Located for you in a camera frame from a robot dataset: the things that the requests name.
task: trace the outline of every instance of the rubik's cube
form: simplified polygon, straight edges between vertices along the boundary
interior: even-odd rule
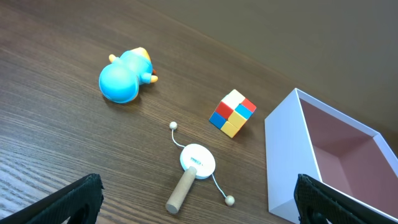
[[[233,138],[255,110],[254,104],[240,92],[232,90],[221,100],[209,121]]]

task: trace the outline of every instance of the open box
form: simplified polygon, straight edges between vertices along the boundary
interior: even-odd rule
[[[298,174],[398,222],[398,159],[377,131],[294,89],[266,118],[269,211],[299,223]]]

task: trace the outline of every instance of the red cube square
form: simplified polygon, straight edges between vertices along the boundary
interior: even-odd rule
[[[247,108],[249,111],[251,111],[252,113],[256,110],[256,106],[254,104],[252,104],[248,99],[244,99],[244,101],[242,102],[242,105]]]
[[[228,119],[234,110],[227,106],[225,103],[220,102],[216,108],[216,112],[223,118]]]

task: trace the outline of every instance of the blue rubber toy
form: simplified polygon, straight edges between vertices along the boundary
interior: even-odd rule
[[[138,47],[120,56],[109,56],[107,65],[99,75],[99,88],[107,99],[115,103],[128,103],[138,95],[139,86],[158,80],[156,71],[145,49]]]

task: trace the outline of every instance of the wooden handle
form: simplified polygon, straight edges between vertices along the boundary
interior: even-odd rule
[[[166,209],[171,214],[177,214],[177,212],[180,210],[182,202],[184,201],[185,196],[187,196],[187,193],[191,188],[196,175],[197,170],[194,167],[189,167],[182,175],[180,181],[178,182],[177,186],[175,186],[173,193],[166,203]]]

